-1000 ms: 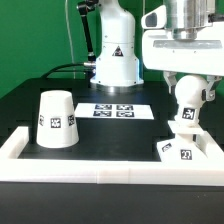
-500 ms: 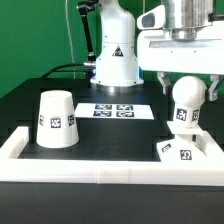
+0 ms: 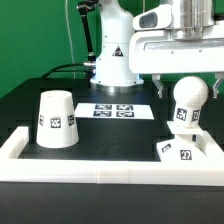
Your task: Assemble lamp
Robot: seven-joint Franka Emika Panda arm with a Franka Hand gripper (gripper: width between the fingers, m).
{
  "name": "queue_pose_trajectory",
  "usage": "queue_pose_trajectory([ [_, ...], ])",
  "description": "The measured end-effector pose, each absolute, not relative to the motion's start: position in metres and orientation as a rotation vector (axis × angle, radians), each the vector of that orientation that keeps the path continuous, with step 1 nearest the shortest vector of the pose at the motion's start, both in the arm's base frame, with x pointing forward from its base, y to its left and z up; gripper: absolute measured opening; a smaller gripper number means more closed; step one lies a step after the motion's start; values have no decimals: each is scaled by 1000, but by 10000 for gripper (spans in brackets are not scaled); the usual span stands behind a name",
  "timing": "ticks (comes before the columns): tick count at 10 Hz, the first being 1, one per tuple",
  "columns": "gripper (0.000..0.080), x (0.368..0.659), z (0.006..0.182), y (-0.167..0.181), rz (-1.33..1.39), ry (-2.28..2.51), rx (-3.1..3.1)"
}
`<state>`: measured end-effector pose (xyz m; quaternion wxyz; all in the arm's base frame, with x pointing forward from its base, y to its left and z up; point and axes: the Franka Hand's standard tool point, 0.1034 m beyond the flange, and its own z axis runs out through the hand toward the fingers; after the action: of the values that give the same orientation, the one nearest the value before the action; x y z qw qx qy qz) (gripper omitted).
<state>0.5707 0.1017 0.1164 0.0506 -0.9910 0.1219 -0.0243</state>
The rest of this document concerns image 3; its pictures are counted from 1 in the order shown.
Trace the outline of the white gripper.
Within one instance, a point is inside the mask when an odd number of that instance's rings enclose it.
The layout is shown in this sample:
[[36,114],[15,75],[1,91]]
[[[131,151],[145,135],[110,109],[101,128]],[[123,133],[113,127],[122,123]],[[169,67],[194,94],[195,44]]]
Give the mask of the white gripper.
[[[153,74],[158,96],[165,98],[160,74],[224,72],[224,28],[205,28],[203,37],[194,40],[173,40],[167,30],[137,32],[130,41],[129,67],[133,73]],[[217,98],[224,73],[215,79]]]

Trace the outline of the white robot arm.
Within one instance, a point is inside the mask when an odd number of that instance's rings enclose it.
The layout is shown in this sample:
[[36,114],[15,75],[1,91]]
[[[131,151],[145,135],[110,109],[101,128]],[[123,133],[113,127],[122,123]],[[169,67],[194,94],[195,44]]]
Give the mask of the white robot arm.
[[118,0],[99,0],[102,50],[91,84],[109,92],[141,85],[150,74],[159,90],[165,74],[214,73],[224,82],[224,13],[213,0],[160,0],[138,16]]

